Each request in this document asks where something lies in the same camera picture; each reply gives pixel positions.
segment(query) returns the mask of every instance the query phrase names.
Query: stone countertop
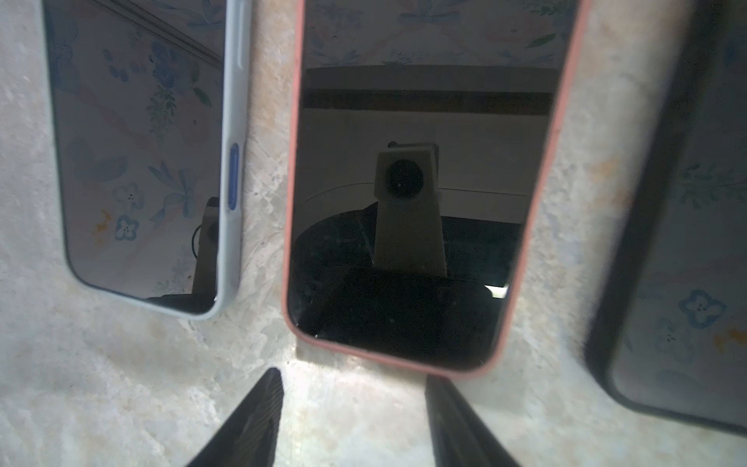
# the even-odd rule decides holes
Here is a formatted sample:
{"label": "stone countertop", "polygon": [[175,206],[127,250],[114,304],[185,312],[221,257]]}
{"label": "stone countertop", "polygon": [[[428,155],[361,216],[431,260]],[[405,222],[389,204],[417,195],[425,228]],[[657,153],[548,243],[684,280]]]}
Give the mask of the stone countertop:
{"label": "stone countertop", "polygon": [[[691,0],[597,0],[504,355],[458,383],[523,466],[743,465],[744,438],[612,401],[582,347]],[[66,270],[38,0],[0,0],[0,465],[183,466],[264,370],[277,466],[433,464],[424,376],[309,347],[280,315],[295,2],[256,0],[241,289],[193,323]]]}

